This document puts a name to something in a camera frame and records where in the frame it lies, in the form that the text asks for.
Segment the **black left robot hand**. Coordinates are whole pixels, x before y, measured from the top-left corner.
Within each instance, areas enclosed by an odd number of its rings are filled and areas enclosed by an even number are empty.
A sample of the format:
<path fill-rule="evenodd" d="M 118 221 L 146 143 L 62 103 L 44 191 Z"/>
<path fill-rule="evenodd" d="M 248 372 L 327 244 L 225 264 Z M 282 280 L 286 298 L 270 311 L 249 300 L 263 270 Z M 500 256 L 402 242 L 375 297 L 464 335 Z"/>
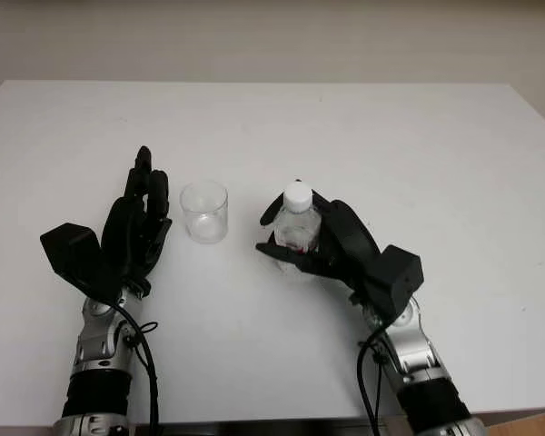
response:
<path fill-rule="evenodd" d="M 148 274 L 158 263 L 173 223 L 169 213 L 167 173 L 152 168 L 148 147 L 139 149 L 129 170 L 124 194 L 108 214 L 102 249 L 112 270 L 138 298 L 151 291 Z"/>

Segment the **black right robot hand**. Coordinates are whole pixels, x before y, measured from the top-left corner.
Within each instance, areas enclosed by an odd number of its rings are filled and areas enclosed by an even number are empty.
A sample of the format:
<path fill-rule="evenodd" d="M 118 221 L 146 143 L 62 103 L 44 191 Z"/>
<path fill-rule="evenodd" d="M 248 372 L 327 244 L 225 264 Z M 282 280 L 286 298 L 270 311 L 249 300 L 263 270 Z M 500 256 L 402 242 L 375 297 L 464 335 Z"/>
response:
<path fill-rule="evenodd" d="M 387 298 L 372 288 L 369 275 L 369 265 L 381 252 L 367 228 L 341 200 L 330 202 L 313 192 L 312 205 L 322 218 L 313 250 L 297 253 L 282 247 L 274 235 L 265 243 L 257 243 L 256 249 L 274 260 L 296 266 L 303 273 L 344 282 L 353 290 L 352 303 L 383 311 Z"/>

